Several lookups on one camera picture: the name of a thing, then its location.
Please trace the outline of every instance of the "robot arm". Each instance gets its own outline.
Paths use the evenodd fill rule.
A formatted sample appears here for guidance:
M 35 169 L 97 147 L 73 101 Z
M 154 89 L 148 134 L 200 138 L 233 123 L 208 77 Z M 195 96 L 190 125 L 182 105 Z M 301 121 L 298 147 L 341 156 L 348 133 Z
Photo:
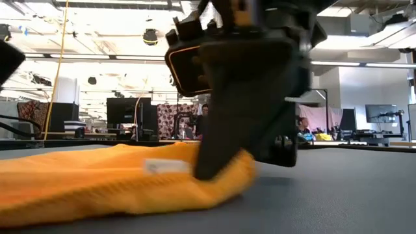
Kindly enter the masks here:
M 309 50 L 326 39 L 316 14 L 335 0 L 211 0 L 223 26 L 202 29 L 209 1 L 166 39 L 165 60 L 178 92 L 211 93 L 194 175 L 212 179 L 241 149 L 257 161 L 296 164 L 294 103 L 309 89 Z M 291 144 L 276 144 L 287 136 Z

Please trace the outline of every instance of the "orange towel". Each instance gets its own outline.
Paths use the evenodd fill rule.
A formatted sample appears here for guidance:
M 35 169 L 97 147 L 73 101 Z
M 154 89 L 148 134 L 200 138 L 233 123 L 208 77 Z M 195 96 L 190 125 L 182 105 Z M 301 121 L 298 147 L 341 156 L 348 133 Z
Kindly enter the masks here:
M 212 181 L 193 178 L 197 152 L 197 144 L 117 145 L 2 160 L 0 228 L 208 209 L 252 183 L 254 160 L 246 151 Z

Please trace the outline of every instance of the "white label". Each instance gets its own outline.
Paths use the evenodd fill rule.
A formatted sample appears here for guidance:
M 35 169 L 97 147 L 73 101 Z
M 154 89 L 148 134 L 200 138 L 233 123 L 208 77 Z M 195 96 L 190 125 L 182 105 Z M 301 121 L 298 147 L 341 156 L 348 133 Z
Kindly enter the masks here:
M 145 159 L 144 171 L 149 174 L 161 174 L 167 172 L 189 172 L 189 163 L 182 160 L 170 159 Z

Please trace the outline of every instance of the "person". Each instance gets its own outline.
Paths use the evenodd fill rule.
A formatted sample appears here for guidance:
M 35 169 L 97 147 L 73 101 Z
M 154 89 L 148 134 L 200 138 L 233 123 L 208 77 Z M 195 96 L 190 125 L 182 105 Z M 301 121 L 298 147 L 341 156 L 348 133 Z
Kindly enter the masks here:
M 298 133 L 301 133 L 301 134 L 307 134 L 307 133 L 311 133 L 311 131 L 308 129 L 308 127 L 309 127 L 309 121 L 307 120 L 307 118 L 306 117 L 301 117 L 301 118 L 299 118 L 299 121 L 298 121 Z
M 202 105 L 202 115 L 199 115 L 196 118 L 196 130 L 195 135 L 198 139 L 202 139 L 202 128 L 203 128 L 203 119 L 208 116 L 208 104 Z

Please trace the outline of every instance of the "gray table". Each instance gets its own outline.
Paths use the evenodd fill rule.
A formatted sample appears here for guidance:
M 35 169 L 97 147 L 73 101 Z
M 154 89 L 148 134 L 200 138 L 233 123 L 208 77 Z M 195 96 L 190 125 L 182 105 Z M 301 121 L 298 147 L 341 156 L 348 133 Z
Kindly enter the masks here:
M 16 150 L 0 159 L 53 150 Z M 258 164 L 241 196 L 209 211 L 109 216 L 0 233 L 415 233 L 416 155 L 353 149 L 299 152 L 295 168 Z

